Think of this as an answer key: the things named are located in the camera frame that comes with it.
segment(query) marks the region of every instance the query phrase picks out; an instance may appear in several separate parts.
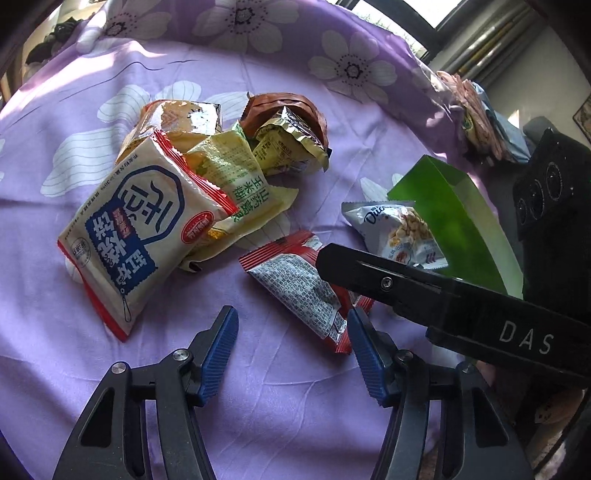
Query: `cloth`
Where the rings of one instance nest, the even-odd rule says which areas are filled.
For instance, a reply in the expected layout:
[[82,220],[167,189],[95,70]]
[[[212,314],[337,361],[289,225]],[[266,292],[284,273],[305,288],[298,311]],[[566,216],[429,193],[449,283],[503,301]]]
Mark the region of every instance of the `cloth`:
[[[369,478],[390,412],[368,395],[355,357],[327,352],[238,257],[299,229],[363,248],[341,203],[363,199],[359,179],[404,174],[423,154],[469,169],[461,116],[424,84],[402,39],[324,0],[109,0],[81,30],[0,112],[0,430],[15,454],[35,480],[49,480],[110,365],[160,361],[231,304],[238,340],[217,397],[197,409],[217,478]],[[303,94],[326,115],[329,170],[273,177],[300,189],[293,207],[202,272],[173,273],[121,343],[57,249],[59,233],[149,101],[220,103],[228,128],[246,92],[273,91]],[[431,359],[424,327],[380,304],[371,319]],[[434,403],[427,449],[438,425]],[[160,480],[155,433],[150,405]]]
[[472,85],[480,97],[486,116],[495,128],[496,133],[505,141],[510,155],[519,163],[528,163],[530,160],[530,150],[525,142],[525,135],[519,128],[509,123],[506,117],[493,109],[488,95],[480,85],[475,82],[472,82]]

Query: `brown snack wrapper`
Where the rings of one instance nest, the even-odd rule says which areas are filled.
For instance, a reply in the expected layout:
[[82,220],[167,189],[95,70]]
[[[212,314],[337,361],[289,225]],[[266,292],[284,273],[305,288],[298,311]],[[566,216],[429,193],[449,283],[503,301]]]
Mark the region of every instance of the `brown snack wrapper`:
[[256,131],[273,115],[289,107],[314,132],[326,150],[329,146],[326,118],[305,96],[295,93],[263,93],[250,98],[240,119],[240,126],[248,138],[254,138]]
[[329,167],[329,156],[314,132],[298,115],[283,107],[256,132],[252,151],[265,175],[286,171],[313,173]]
[[187,100],[156,100],[145,105],[138,124],[123,140],[115,163],[125,158],[154,130],[164,131],[174,148],[185,155],[200,141],[222,131],[220,109],[215,103]]

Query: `snack packaging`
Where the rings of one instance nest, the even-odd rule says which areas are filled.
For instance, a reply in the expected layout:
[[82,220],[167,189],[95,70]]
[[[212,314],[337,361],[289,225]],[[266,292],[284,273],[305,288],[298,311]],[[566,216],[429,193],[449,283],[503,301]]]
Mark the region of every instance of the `snack packaging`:
[[264,226],[287,210],[298,190],[274,187],[267,183],[239,126],[212,135],[192,148],[187,155],[189,167],[224,190],[239,210],[222,220],[193,245],[181,268],[196,271],[202,262],[222,252],[237,240]]
[[57,240],[101,319],[127,339],[154,290],[214,223],[236,213],[155,131],[107,176]]
[[329,167],[329,156],[306,123],[283,107],[256,132],[252,154],[265,175],[286,171],[314,173]]
[[310,100],[295,93],[263,93],[251,97],[240,118],[240,125],[246,136],[254,138],[256,131],[285,106],[310,127],[327,150],[329,140],[326,118]]
[[119,163],[155,130],[162,130],[183,155],[209,135],[222,131],[221,107],[215,103],[187,100],[156,100],[142,108],[135,128],[125,137],[117,161]]
[[323,339],[331,351],[351,353],[347,314],[358,306],[369,313],[374,301],[320,278],[316,270],[322,243],[299,231],[264,245],[239,261],[275,298]]
[[412,267],[447,266],[441,249],[414,202],[345,202],[343,216],[365,241],[368,252]]

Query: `gold foil wrapper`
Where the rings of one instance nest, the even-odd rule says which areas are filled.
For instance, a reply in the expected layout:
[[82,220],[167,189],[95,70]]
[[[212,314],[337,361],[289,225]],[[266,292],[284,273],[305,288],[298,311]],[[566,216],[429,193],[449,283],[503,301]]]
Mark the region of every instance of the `gold foil wrapper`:
[[310,127],[283,107],[256,132],[252,151],[265,175],[286,171],[312,173],[329,167],[329,156]]
[[155,129],[166,133],[174,148],[186,154],[200,141],[222,131],[221,107],[216,103],[156,100],[145,105],[138,124],[125,137],[118,163]]

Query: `white snack bag with blue logo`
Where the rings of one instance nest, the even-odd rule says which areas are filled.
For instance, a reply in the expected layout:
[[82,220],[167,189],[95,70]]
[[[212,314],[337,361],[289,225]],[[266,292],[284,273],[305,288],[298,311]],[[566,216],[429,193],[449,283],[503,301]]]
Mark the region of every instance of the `white snack bag with blue logo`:
[[412,267],[447,266],[439,245],[414,202],[344,202],[343,216],[365,241],[368,252]]
[[194,242],[236,211],[158,131],[104,179],[57,243],[99,316],[124,341],[151,293]]

